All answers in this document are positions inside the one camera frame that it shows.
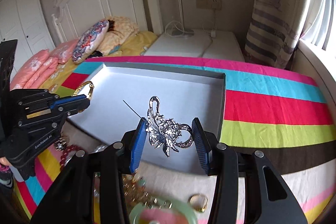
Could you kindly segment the left hand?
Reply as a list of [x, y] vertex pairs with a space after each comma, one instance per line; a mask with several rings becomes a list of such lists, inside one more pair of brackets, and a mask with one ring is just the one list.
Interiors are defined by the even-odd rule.
[[0, 163], [5, 166], [11, 166], [10, 162], [5, 157], [0, 158]]

